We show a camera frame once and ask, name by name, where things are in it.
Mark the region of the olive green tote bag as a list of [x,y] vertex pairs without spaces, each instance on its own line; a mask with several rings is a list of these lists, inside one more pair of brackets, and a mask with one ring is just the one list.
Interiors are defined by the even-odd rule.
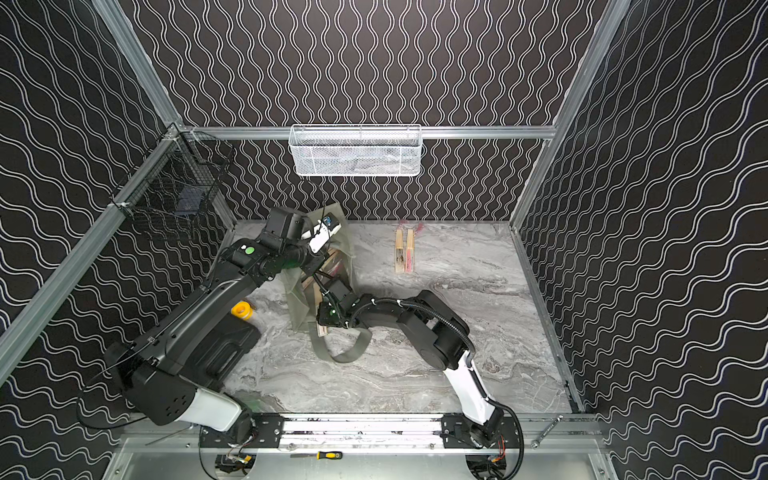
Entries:
[[[329,248],[337,249],[343,261],[344,270],[339,275],[352,288],[357,288],[357,280],[354,271],[353,258],[355,257],[354,247],[348,234],[348,222],[340,203],[329,204],[324,208],[309,212],[306,216],[310,221],[316,223],[324,214],[333,214],[341,222],[341,230],[332,237]],[[354,345],[347,351],[333,355],[326,344],[325,338],[319,338],[315,333],[316,314],[314,306],[310,305],[302,287],[302,281],[306,275],[298,268],[284,270],[278,276],[282,281],[287,305],[290,313],[291,324],[297,332],[306,332],[309,334],[314,353],[320,360],[335,362],[337,364],[348,364],[359,359],[368,348],[372,339],[372,333],[361,327],[354,327],[359,334]]]

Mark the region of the folding fan with pink paper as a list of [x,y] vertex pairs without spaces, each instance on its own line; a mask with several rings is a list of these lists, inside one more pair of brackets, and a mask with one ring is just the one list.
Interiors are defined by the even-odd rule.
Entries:
[[418,223],[415,227],[406,229],[406,247],[405,247],[405,272],[413,273],[415,269],[415,240],[417,235],[423,230],[424,225]]

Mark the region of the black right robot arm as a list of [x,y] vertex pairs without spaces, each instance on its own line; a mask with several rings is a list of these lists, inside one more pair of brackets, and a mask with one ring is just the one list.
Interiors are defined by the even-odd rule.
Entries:
[[[322,283],[319,291],[321,300],[309,334],[320,359],[352,363],[368,349],[373,328],[397,329],[428,365],[445,374],[454,389],[464,418],[458,438],[476,448],[496,443],[504,410],[477,373],[470,328],[440,297],[429,290],[405,299],[358,295],[340,278]],[[358,335],[351,348],[333,354],[319,334],[321,327],[351,329]]]

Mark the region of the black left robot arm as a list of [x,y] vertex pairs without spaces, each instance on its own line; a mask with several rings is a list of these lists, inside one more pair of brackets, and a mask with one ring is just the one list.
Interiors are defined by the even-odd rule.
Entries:
[[225,247],[204,283],[157,326],[108,348],[107,370],[119,393],[157,426],[189,422],[223,434],[230,443],[247,442],[254,430],[251,410],[186,378],[182,370],[247,294],[284,270],[315,273],[340,228],[332,213],[310,220],[297,211],[273,208],[261,232]]

